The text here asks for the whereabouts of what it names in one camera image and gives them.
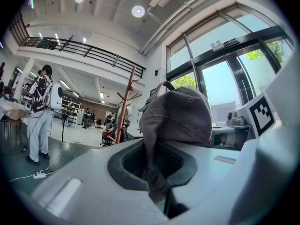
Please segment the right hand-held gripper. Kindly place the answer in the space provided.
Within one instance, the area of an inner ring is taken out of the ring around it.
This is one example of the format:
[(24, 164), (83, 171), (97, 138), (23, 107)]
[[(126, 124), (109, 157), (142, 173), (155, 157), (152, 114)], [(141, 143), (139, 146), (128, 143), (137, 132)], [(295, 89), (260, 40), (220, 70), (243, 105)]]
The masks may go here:
[(211, 148), (242, 150), (248, 140), (258, 139), (276, 124), (273, 105), (265, 92), (230, 111), (224, 125), (213, 128)]

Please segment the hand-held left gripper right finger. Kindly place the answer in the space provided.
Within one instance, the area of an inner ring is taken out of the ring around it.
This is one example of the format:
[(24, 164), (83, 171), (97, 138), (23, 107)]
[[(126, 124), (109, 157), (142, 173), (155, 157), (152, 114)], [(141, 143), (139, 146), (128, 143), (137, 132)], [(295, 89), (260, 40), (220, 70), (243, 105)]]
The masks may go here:
[(178, 143), (198, 168), (188, 184), (170, 191), (176, 216), (162, 225), (259, 223), (285, 196), (300, 163), (300, 126), (285, 125), (247, 141), (241, 151)]

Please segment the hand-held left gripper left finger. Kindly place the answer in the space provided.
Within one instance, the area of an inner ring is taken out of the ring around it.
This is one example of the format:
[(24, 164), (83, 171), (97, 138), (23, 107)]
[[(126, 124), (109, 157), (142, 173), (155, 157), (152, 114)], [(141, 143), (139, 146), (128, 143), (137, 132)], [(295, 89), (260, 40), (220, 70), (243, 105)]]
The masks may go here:
[(45, 179), (32, 198), (74, 225), (159, 225), (168, 221), (147, 191), (124, 189), (109, 174), (112, 155), (135, 141), (80, 155)]

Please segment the grey baseball cap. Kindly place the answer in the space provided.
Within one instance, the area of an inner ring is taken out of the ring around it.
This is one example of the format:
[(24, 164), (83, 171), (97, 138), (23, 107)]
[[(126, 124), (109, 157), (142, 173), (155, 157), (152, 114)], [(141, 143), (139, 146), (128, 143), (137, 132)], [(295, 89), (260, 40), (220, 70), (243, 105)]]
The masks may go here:
[(139, 109), (139, 128), (143, 134), (150, 198), (155, 204), (165, 201), (168, 185), (154, 163), (157, 141), (194, 143), (205, 147), (211, 142), (212, 117), (207, 98), (197, 89), (175, 88), (169, 81), (161, 82)]

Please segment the reddish-brown wooden coat rack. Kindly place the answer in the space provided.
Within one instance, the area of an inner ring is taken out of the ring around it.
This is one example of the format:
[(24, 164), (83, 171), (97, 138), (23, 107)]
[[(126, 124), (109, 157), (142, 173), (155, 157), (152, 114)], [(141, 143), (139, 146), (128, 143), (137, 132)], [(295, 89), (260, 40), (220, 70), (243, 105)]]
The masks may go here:
[(130, 78), (129, 78), (129, 81), (128, 81), (125, 96), (122, 96), (120, 93), (117, 93), (118, 96), (122, 99), (123, 105), (122, 105), (122, 110), (121, 110), (121, 113), (120, 113), (120, 120), (119, 120), (119, 123), (118, 123), (117, 136), (116, 136), (116, 142), (115, 142), (116, 144), (120, 143), (120, 137), (121, 137), (121, 132), (123, 130), (123, 121), (124, 121), (124, 118), (125, 118), (125, 109), (126, 109), (126, 104), (127, 104), (127, 101), (128, 101), (129, 92), (134, 91), (134, 88), (133, 88), (132, 84), (139, 81), (139, 79), (134, 79), (135, 69), (136, 69), (136, 66), (134, 66), (132, 68), (132, 72), (131, 72), (131, 75), (130, 75)]

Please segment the black framed glass door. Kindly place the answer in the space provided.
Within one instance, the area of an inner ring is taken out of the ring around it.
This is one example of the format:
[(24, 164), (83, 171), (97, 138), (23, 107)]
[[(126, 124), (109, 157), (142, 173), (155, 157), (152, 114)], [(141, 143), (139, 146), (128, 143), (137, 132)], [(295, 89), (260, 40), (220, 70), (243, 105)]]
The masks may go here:
[[(213, 52), (210, 44), (237, 38), (239, 44)], [(167, 47), (166, 78), (208, 99), (213, 126), (230, 111), (260, 95), (289, 60), (294, 41), (273, 20), (241, 3), (213, 12)]]

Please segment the red office chair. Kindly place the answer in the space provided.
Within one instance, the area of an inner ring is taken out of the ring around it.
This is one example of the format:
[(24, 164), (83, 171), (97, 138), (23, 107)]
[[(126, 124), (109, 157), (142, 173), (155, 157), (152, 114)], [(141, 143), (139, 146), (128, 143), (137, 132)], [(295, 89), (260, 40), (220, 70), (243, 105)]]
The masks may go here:
[(100, 145), (102, 145), (102, 148), (105, 146), (111, 146), (116, 143), (115, 140), (115, 127), (112, 127), (108, 130), (103, 130), (102, 132), (102, 141)]

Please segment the dark exit sign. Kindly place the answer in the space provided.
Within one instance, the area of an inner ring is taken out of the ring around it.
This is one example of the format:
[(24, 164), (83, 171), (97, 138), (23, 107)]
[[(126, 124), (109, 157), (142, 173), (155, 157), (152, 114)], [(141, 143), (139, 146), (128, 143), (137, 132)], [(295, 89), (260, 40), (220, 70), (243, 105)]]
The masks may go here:
[(230, 39), (228, 41), (225, 41), (223, 43), (224, 47), (230, 47), (230, 46), (233, 46), (233, 45), (236, 45), (236, 44), (239, 44), (239, 40), (237, 38), (233, 38), (233, 39)]

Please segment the white emergency light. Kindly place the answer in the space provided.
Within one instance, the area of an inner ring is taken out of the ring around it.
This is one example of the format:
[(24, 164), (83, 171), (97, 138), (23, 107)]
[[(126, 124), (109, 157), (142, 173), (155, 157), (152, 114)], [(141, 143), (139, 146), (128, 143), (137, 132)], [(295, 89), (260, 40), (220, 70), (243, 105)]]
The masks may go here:
[(224, 44), (220, 40), (217, 40), (215, 43), (210, 44), (210, 46), (211, 46), (213, 52), (219, 51), (225, 47)]

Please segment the white shelf unit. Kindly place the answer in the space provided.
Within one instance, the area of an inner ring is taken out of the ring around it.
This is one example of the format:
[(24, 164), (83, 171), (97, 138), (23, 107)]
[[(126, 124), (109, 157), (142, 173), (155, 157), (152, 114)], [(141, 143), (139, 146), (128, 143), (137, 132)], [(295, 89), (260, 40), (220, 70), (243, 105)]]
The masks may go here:
[(79, 111), (81, 108), (80, 103), (73, 102), (72, 100), (68, 101), (62, 100), (62, 109), (61, 115), (66, 115), (65, 127), (74, 127), (76, 128), (78, 122)]

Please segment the table with pale cloth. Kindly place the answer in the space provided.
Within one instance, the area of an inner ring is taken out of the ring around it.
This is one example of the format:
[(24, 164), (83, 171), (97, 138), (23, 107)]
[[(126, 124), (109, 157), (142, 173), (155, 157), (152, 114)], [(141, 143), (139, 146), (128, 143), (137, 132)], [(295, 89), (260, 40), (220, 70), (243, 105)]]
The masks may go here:
[(24, 105), (0, 98), (0, 125), (3, 126), (4, 139), (10, 148), (14, 147), (15, 142), (22, 145), (23, 120), (28, 115)]

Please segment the dark balcony railing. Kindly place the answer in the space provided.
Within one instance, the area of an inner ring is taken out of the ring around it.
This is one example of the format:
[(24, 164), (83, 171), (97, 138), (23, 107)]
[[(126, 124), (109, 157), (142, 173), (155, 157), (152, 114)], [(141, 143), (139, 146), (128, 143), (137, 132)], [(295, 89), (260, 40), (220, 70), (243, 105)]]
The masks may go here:
[(76, 54), (84, 58), (94, 59), (111, 67), (116, 67), (126, 72), (132, 72), (134, 75), (142, 78), (146, 68), (113, 52), (87, 45), (73, 40), (73, 35), (69, 39), (59, 39), (53, 37), (31, 37), (27, 31), (28, 26), (23, 21), (23, 16), (18, 11), (9, 24), (9, 29), (19, 46), (47, 49), (58, 52)]

